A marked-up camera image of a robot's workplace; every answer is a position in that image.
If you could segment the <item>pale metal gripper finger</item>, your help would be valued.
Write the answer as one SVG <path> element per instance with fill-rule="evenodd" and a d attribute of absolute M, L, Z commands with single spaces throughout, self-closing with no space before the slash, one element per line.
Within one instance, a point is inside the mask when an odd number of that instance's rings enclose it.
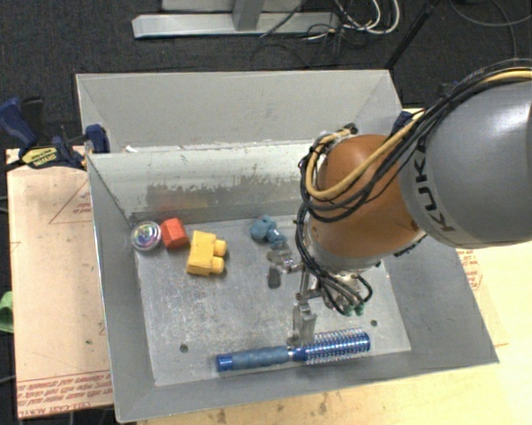
<path fill-rule="evenodd" d="M 293 257 L 290 249 L 275 249 L 269 251 L 266 256 L 269 263 L 266 283 L 272 290 L 281 286 L 284 274 L 297 273 L 303 267 L 303 264 Z"/>
<path fill-rule="evenodd" d="M 317 315 L 311 311 L 310 300 L 301 294 L 292 308 L 292 329 L 286 340 L 289 346 L 307 345 L 314 340 Z"/>

